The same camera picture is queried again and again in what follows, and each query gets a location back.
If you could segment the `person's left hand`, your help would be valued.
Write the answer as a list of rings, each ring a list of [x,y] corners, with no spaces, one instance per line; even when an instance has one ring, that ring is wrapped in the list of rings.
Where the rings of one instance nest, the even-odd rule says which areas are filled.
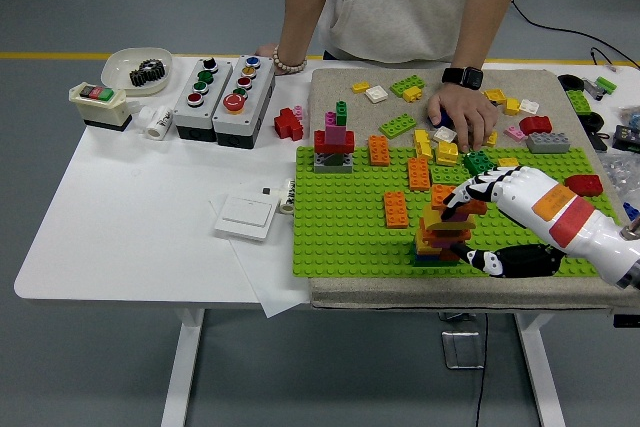
[[[444,83],[430,98],[427,115],[433,125],[445,112],[453,122],[459,149],[479,150],[498,121],[497,108],[479,91]]]

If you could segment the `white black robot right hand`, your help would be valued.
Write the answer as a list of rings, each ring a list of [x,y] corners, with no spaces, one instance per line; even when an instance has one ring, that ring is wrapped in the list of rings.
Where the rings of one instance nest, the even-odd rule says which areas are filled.
[[[454,243],[451,250],[474,268],[498,278],[554,275],[561,260],[589,261],[607,283],[639,287],[639,236],[539,169],[495,167],[459,185],[445,200],[447,220],[472,200],[493,202],[514,223],[542,240],[495,252]]]

